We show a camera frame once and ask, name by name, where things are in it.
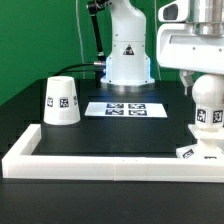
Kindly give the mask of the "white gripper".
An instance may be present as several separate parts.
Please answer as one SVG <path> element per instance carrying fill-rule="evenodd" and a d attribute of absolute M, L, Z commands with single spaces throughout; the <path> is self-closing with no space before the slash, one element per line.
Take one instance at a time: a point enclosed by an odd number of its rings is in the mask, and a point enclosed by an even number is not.
<path fill-rule="evenodd" d="M 224 0 L 174 0 L 159 9 L 158 19 L 157 61 L 181 70 L 186 96 L 193 71 L 224 74 Z"/>

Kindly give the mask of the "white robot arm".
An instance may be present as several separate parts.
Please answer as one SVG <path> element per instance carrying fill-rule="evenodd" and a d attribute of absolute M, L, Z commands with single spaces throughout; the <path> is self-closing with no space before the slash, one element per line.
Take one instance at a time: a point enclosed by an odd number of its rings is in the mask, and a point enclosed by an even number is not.
<path fill-rule="evenodd" d="M 120 92 L 138 92 L 154 84 L 145 52 L 146 17 L 130 0 L 109 0 L 112 52 L 101 84 Z M 224 0 L 174 0 L 161 7 L 156 58 L 160 66 L 178 69 L 185 87 L 192 74 L 211 75 L 224 83 Z"/>

